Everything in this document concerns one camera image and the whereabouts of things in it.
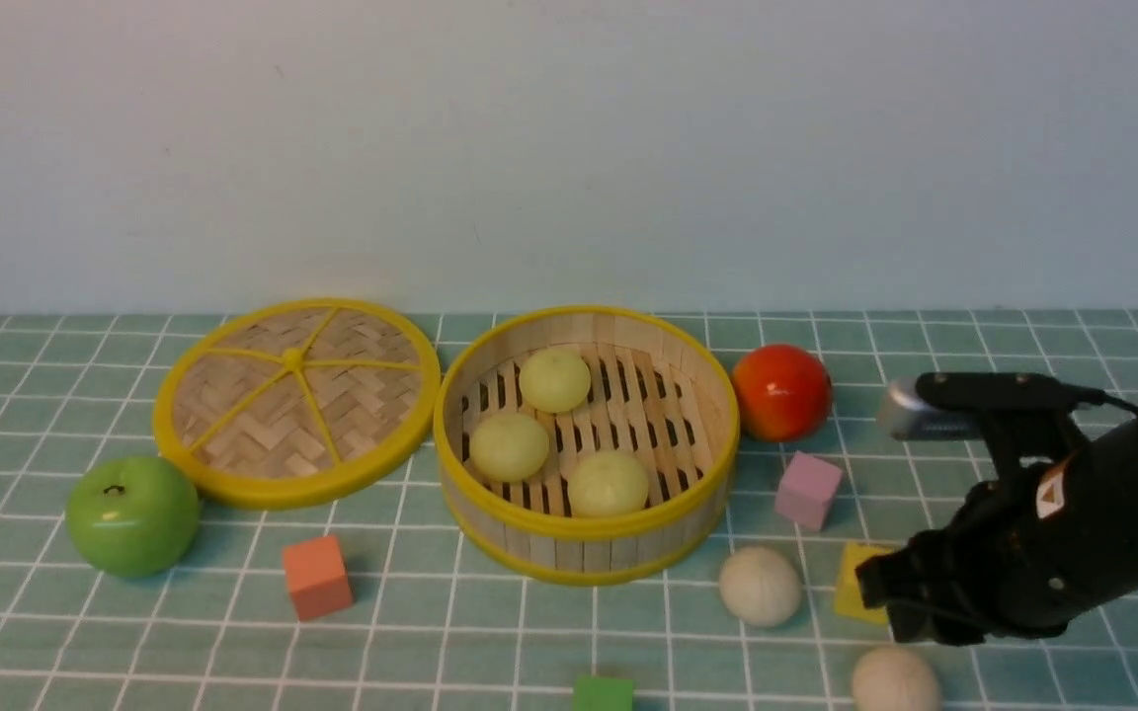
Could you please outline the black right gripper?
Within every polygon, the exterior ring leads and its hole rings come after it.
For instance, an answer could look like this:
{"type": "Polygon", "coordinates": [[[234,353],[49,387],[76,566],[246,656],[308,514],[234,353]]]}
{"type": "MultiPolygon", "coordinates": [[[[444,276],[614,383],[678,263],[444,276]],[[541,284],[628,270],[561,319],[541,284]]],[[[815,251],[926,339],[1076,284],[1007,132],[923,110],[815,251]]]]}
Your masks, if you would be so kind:
{"type": "Polygon", "coordinates": [[[1090,469],[1031,468],[1026,480],[975,486],[945,527],[856,564],[863,607],[888,607],[900,644],[1065,631],[1094,606],[1090,469]]]}

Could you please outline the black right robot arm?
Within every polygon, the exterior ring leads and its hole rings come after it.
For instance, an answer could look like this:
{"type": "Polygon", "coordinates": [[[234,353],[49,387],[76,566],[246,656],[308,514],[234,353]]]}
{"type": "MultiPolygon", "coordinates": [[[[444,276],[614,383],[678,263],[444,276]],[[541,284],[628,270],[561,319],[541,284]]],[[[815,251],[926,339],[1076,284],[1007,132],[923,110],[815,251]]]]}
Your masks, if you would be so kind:
{"type": "Polygon", "coordinates": [[[1055,638],[1138,592],[1138,404],[1028,372],[891,382],[879,424],[902,441],[986,444],[993,477],[951,521],[853,567],[899,643],[1055,638]]]}

